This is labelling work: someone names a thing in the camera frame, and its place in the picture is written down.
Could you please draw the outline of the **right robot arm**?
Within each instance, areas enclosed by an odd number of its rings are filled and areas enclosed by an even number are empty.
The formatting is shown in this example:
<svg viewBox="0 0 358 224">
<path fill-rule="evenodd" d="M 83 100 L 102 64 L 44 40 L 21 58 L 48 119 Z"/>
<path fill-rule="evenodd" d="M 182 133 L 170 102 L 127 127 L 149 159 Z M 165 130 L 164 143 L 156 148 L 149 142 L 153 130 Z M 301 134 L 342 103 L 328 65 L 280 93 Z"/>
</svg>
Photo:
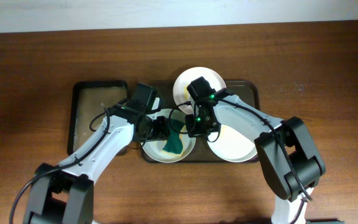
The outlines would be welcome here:
<svg viewBox="0 0 358 224">
<path fill-rule="evenodd" d="M 276 195 L 270 221 L 306 223 L 307 204 L 326 164 L 305 123 L 295 116 L 269 116 L 226 88 L 216 91 L 203 77 L 186 89 L 193 108 L 185 118 L 189 136 L 209 136 L 226 125 L 253 141 L 265 181 Z"/>
</svg>

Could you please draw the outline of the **green and yellow sponge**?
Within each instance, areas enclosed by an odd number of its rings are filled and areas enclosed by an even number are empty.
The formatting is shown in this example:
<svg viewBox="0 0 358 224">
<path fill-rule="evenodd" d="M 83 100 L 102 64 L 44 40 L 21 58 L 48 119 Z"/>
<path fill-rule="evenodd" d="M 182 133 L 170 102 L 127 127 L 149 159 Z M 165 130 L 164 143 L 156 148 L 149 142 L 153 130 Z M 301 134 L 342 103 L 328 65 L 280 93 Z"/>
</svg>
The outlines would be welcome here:
<svg viewBox="0 0 358 224">
<path fill-rule="evenodd" d="M 170 154 L 173 156 L 181 156 L 183 154 L 183 143 L 180 139 L 180 134 L 177 131 L 181 131 L 184 127 L 184 123 L 175 119 L 171 119 L 170 135 L 162 149 L 163 153 Z"/>
</svg>

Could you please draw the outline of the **cream white plate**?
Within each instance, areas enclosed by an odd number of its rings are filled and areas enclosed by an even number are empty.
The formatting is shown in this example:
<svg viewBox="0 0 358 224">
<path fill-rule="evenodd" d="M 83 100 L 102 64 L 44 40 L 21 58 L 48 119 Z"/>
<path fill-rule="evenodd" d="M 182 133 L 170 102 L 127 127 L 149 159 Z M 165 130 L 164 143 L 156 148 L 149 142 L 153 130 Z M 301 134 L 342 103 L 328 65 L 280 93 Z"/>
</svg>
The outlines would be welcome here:
<svg viewBox="0 0 358 224">
<path fill-rule="evenodd" d="M 221 125 L 220 133 L 211 133 L 206 140 L 215 155 L 225 161 L 245 162 L 257 155 L 255 144 L 251 140 L 226 125 Z"/>
</svg>

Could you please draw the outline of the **pink plate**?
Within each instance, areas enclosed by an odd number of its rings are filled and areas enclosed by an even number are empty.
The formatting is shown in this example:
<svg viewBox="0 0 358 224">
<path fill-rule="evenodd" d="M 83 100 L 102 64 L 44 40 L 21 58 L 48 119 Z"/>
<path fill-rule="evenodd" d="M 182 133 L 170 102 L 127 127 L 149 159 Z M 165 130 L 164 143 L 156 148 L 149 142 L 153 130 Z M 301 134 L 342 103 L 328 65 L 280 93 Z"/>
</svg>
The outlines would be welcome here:
<svg viewBox="0 0 358 224">
<path fill-rule="evenodd" d="M 175 106 L 172 106 L 172 109 L 185 115 L 193 114 L 195 100 L 213 100 L 213 95 L 225 88 L 225 81 L 214 70 L 206 67 L 189 68 L 174 82 L 172 93 Z"/>
</svg>

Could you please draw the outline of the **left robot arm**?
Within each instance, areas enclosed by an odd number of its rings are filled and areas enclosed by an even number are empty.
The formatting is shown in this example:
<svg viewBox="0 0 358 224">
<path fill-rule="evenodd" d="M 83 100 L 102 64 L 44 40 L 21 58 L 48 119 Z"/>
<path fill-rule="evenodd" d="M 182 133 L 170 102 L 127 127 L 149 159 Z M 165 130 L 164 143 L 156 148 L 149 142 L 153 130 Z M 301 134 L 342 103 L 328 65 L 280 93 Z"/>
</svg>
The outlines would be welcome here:
<svg viewBox="0 0 358 224">
<path fill-rule="evenodd" d="M 24 223 L 94 223 L 94 185 L 119 151 L 152 132 L 148 114 L 160 109 L 158 91 L 138 84 L 128 100 L 104 110 L 99 128 L 56 166 L 42 164 L 30 189 Z"/>
</svg>

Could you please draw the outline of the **pale blue plate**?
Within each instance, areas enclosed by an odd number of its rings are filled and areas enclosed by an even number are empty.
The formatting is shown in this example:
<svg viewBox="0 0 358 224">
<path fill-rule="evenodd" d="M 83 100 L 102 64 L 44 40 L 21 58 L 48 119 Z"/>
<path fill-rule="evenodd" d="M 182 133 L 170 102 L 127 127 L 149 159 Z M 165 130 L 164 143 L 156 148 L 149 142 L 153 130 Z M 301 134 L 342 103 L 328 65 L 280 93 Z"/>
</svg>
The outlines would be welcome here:
<svg viewBox="0 0 358 224">
<path fill-rule="evenodd" d="M 147 115 L 153 120 L 158 116 L 168 118 L 172 109 L 161 109 L 159 112 Z M 171 115 L 171 124 L 176 130 L 187 132 L 185 126 L 185 114 L 180 110 L 173 110 Z M 163 163 L 178 162 L 184 159 L 194 148 L 196 138 L 191 138 L 187 134 L 178 134 L 170 131 L 167 140 L 149 141 L 144 144 L 142 149 L 153 160 Z"/>
</svg>

